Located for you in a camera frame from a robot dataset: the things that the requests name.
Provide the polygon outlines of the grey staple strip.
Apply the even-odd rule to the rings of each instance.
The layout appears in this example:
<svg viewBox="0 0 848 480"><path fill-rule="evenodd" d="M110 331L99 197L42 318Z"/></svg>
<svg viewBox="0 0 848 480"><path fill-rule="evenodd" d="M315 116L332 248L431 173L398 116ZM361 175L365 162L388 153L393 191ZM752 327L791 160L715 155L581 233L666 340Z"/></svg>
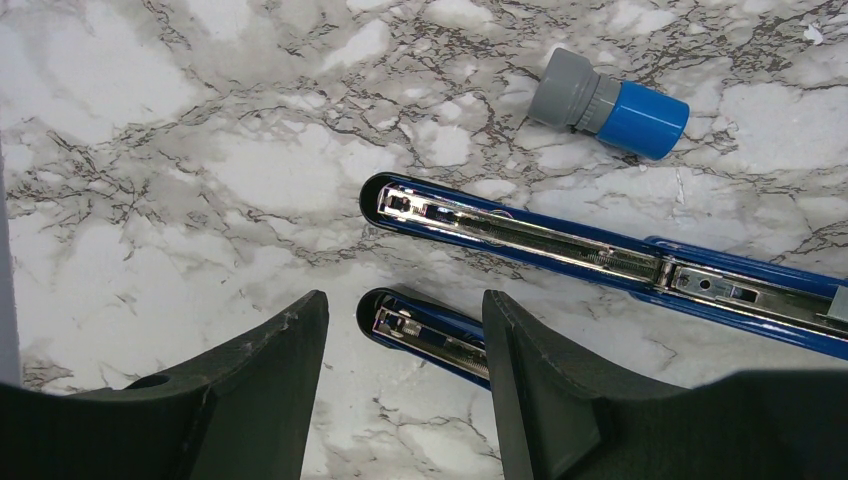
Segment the grey staple strip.
<svg viewBox="0 0 848 480"><path fill-rule="evenodd" d="M843 323L848 322L848 288L840 285L831 301L826 316Z"/></svg>

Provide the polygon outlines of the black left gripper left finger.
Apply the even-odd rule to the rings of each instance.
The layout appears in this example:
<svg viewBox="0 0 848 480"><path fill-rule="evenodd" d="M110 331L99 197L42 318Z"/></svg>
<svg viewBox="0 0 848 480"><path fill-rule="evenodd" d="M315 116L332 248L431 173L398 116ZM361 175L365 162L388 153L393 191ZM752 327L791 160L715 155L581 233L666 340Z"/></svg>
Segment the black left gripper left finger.
<svg viewBox="0 0 848 480"><path fill-rule="evenodd" d="M121 390L1 389L5 479L297 479L329 325L313 290Z"/></svg>

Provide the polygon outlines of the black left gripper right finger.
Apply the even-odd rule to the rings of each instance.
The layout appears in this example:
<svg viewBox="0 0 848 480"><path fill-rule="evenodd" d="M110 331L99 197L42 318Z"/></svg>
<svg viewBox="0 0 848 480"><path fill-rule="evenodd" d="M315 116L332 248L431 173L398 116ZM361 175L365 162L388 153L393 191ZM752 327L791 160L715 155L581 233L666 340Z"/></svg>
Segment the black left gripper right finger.
<svg viewBox="0 0 848 480"><path fill-rule="evenodd" d="M482 300L508 479L843 479L847 374L751 370L694 389L621 367L502 291Z"/></svg>

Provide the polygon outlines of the blue black stapler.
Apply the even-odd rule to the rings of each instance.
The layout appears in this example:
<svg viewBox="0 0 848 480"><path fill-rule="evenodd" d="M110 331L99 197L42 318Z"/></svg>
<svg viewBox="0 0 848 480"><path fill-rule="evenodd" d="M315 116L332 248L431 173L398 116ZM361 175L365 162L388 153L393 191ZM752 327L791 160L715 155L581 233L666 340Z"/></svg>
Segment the blue black stapler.
<svg viewBox="0 0 848 480"><path fill-rule="evenodd" d="M826 316L844 280L657 236L632 238L391 172L359 194L372 225L487 252L624 291L646 303L847 357L847 323Z"/></svg>

